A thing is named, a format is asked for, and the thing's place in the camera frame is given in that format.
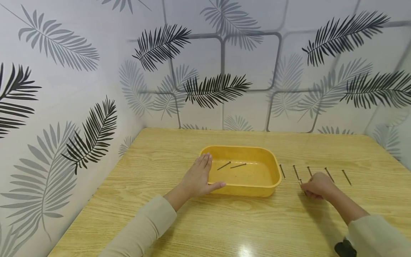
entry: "left hand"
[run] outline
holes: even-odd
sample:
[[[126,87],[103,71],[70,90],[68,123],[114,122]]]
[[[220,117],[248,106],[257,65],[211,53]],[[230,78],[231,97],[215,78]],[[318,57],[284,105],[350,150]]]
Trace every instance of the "left hand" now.
[[[187,171],[179,186],[184,189],[190,197],[209,194],[214,190],[224,187],[224,182],[208,184],[208,174],[212,165],[212,156],[203,154],[194,161],[193,166]]]

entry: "beige sleeve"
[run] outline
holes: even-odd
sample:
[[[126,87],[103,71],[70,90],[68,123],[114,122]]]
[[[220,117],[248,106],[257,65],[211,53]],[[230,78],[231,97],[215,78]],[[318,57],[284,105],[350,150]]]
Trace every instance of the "beige sleeve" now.
[[[174,222],[177,214],[161,196],[141,207],[136,216],[104,248],[99,257],[140,257]]]
[[[411,257],[411,244],[379,215],[362,217],[348,225],[347,239],[358,257]]]

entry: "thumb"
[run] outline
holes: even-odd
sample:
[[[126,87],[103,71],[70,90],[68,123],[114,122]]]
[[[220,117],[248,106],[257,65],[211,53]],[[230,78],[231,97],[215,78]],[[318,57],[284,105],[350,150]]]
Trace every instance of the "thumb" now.
[[[211,193],[214,190],[223,188],[226,185],[225,182],[215,182],[207,187],[207,193]]]
[[[310,184],[310,182],[302,183],[302,184],[300,185],[300,187],[301,187],[301,189],[302,189],[303,191],[310,191],[311,184]]]

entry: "hand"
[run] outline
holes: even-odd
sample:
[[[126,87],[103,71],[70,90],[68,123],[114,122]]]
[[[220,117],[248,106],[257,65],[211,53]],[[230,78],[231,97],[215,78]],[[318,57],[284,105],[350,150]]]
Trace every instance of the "hand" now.
[[[322,172],[315,173],[307,183],[301,184],[301,189],[310,198],[327,201],[335,192],[339,191],[331,178]]]
[[[208,184],[208,174],[212,165],[212,156],[207,153],[197,157],[193,166],[187,171],[179,186],[189,194],[190,197],[209,194],[214,190],[224,187],[224,182]]]

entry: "tray rim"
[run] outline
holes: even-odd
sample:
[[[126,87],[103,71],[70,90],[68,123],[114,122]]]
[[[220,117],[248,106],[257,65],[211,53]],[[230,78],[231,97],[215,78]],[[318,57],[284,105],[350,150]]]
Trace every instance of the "tray rim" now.
[[[278,160],[277,160],[276,156],[275,156],[270,150],[268,150],[267,148],[264,148],[264,147],[255,147],[255,146],[227,146],[227,145],[211,145],[211,146],[263,149],[263,150],[269,152],[269,153],[274,157],[275,163],[277,164],[277,170],[278,170],[279,180],[278,180],[278,182],[275,183],[274,185],[261,185],[261,186],[258,186],[258,185],[242,185],[242,184],[229,184],[229,183],[226,183],[226,186],[247,187],[247,188],[275,188],[275,187],[277,187],[277,186],[281,183],[281,181],[282,181],[282,175],[281,175],[281,172],[280,172],[280,167],[279,167],[279,164],[278,164]],[[206,146],[206,147],[204,147],[204,148],[200,151],[199,156],[201,156],[201,153],[202,153],[205,149],[207,149],[208,147],[211,147],[211,146]],[[207,178],[207,184],[211,185],[211,184],[213,184],[213,183],[209,182],[209,181],[208,181],[208,178]]]

